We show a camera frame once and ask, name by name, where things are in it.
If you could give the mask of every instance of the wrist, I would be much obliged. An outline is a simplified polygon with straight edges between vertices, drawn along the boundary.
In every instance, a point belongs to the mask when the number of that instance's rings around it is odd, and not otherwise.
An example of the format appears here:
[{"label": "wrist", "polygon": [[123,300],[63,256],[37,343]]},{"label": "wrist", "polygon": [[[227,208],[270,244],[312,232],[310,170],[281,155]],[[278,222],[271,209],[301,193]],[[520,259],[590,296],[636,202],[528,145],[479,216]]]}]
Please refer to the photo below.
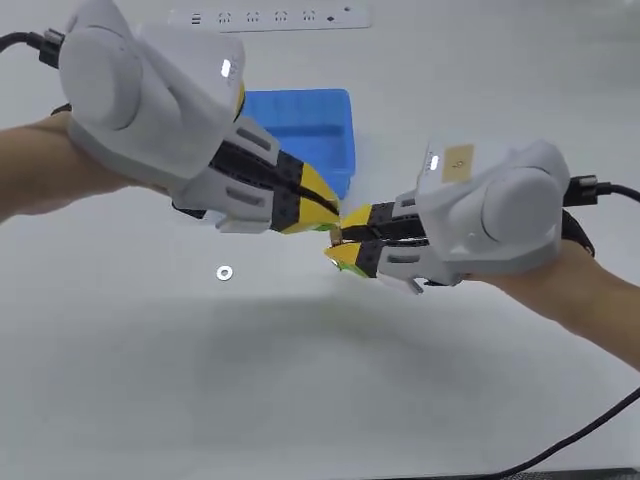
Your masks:
[{"label": "wrist", "polygon": [[134,184],[75,147],[67,135],[68,118],[59,114],[0,132],[0,220]]}]

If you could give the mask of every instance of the metal washer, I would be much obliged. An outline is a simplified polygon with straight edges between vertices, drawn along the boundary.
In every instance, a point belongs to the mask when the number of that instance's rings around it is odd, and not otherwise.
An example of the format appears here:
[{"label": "metal washer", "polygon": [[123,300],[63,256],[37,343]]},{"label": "metal washer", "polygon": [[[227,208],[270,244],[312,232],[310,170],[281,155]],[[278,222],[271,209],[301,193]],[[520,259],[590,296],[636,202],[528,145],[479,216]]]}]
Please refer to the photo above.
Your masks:
[{"label": "metal washer", "polygon": [[216,277],[218,277],[218,280],[220,280],[221,282],[230,280],[231,277],[233,277],[233,268],[231,268],[229,265],[219,266],[218,270],[216,271]]}]

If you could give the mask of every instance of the power strip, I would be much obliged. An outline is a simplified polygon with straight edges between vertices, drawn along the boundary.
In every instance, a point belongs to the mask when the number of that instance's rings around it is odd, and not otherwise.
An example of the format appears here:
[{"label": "power strip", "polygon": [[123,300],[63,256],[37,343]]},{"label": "power strip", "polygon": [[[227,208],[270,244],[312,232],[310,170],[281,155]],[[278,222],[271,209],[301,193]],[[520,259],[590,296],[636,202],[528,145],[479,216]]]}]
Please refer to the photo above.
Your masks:
[{"label": "power strip", "polygon": [[371,12],[362,0],[325,1],[303,7],[176,8],[169,24],[191,25],[217,32],[270,32],[277,30],[331,30],[368,28]]}]

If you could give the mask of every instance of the yellow sticker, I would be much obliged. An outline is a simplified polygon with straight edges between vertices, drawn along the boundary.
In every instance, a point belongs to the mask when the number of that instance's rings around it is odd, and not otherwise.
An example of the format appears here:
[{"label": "yellow sticker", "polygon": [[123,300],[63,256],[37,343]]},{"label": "yellow sticker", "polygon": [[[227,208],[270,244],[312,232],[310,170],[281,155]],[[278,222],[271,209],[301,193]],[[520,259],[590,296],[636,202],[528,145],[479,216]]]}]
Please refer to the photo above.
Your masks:
[{"label": "yellow sticker", "polygon": [[442,165],[443,183],[462,183],[471,180],[474,146],[456,145],[444,151]]}]

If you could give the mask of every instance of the blue plastic box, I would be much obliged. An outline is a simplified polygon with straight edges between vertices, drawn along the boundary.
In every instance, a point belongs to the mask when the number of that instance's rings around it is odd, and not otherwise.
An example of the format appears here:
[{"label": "blue plastic box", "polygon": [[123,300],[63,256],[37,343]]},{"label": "blue plastic box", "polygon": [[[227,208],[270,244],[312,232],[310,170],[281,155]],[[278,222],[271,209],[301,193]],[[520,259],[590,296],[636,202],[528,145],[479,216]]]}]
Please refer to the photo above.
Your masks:
[{"label": "blue plastic box", "polygon": [[356,153],[346,90],[250,91],[242,113],[310,163],[341,199],[347,195]]}]

